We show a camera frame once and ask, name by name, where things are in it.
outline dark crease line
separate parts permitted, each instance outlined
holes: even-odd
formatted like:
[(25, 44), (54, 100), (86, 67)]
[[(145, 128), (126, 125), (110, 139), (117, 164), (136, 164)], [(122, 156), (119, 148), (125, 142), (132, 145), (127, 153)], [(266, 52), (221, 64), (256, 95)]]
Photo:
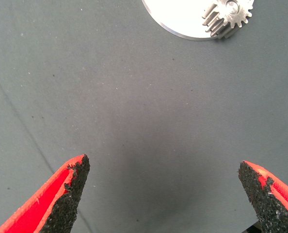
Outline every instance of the dark crease line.
[(18, 120), (20, 121), (21, 125), (23, 126), (24, 130), (26, 131), (26, 133), (28, 134), (28, 136), (30, 137), (30, 139), (32, 140), (33, 144), (35, 145), (37, 151), (41, 154), (44, 162), (46, 163), (46, 165), (49, 167), (50, 171), (52, 173), (54, 173), (53, 168), (50, 166), (50, 163), (48, 162), (48, 160), (46, 159), (44, 153), (42, 152), (42, 150), (40, 149), (40, 147), (38, 146), (35, 138), (33, 137), (32, 133), (30, 132), (30, 130), (28, 129), (27, 125), (24, 123), (23, 119), (21, 118), (18, 110), (15, 108), (15, 106), (13, 105), (13, 103), (11, 102), (8, 94), (4, 91), (2, 85), (0, 84), (0, 89), (6, 99), (6, 102), (10, 105), (11, 109), (13, 110), (15, 116), (18, 118)]
[[(48, 166), (48, 168), (50, 169), (50, 171), (52, 173), (54, 173), (54, 170), (53, 168), (51, 167), (50, 163), (48, 162), (48, 160), (46, 159), (44, 153), (42, 152), (42, 150), (40, 149), (40, 147), (38, 146), (37, 142), (36, 142), (36, 139), (34, 138), (34, 136), (32, 135), (32, 133), (30, 132), (30, 130), (28, 129), (27, 125), (24, 123), (23, 119), (21, 118), (18, 110), (15, 108), (14, 104), (11, 102), (8, 94), (4, 91), (2, 85), (0, 84), (0, 89), (6, 99), (6, 102), (10, 105), (11, 109), (13, 110), (15, 116), (18, 118), (18, 120), (20, 121), (20, 123), (22, 124), (24, 130), (26, 131), (26, 133), (28, 134), (28, 136), (30, 137), (30, 139), (32, 140), (32, 142), (34, 143), (37, 151), (41, 154), (45, 164)], [(80, 217), (82, 218), (84, 224), (86, 225), (86, 227), (88, 228), (89, 230), (89, 233), (93, 233), (90, 225), (88, 224), (88, 221), (87, 219), (83, 216), (82, 212), (80, 211), (80, 209), (78, 209), (78, 214), (80, 215)]]
[(84, 215), (83, 215), (83, 213), (81, 212), (80, 209), (78, 209), (78, 214), (82, 218), (82, 220), (83, 220), (84, 224), (86, 225), (86, 227), (88, 228), (89, 233), (93, 233), (93, 231), (92, 231), (87, 219), (84, 217)]

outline spur gear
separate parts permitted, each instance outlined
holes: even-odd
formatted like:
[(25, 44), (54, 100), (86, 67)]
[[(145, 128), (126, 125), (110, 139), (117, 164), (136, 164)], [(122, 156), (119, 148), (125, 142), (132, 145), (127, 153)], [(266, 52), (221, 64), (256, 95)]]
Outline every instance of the spur gear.
[(253, 3), (254, 0), (214, 0), (202, 16), (203, 25), (208, 26), (211, 36), (228, 38), (242, 27), (242, 22), (248, 23)]

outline gray fabric surface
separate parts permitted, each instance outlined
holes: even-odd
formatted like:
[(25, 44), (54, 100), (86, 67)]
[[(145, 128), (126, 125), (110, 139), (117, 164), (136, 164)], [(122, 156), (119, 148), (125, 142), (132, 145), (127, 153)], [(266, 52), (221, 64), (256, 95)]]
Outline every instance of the gray fabric surface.
[(73, 232), (252, 225), (240, 162), (288, 183), (288, 1), (255, 6), (231, 39), (195, 42), (140, 0), (0, 0), (0, 224), (87, 153)]

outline white disc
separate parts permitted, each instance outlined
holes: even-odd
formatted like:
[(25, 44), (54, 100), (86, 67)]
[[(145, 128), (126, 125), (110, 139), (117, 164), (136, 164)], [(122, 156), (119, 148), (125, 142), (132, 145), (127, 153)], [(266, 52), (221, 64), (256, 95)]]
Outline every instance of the white disc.
[(174, 35), (190, 40), (210, 40), (202, 15), (212, 0), (142, 0), (153, 19)]

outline gear tooth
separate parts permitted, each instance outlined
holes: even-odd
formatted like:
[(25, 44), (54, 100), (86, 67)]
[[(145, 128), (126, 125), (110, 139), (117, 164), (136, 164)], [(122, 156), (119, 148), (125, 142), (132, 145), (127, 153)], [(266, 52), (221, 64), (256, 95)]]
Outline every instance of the gear tooth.
[(212, 3), (204, 12), (202, 18), (207, 18), (210, 14), (212, 14), (217, 7), (217, 4), (214, 2)]
[(235, 22), (230, 22), (230, 27), (231, 28), (235, 28), (235, 25), (236, 25)]
[[(248, 18), (252, 17), (249, 11), (253, 9), (254, 0), (236, 0), (237, 6), (228, 5), (227, 0), (214, 0), (209, 5), (203, 15), (203, 25), (208, 26), (207, 32), (211, 31), (211, 36), (218, 38), (228, 38), (244, 24), (249, 22)], [(234, 7), (238, 7), (238, 12), (234, 12)]]

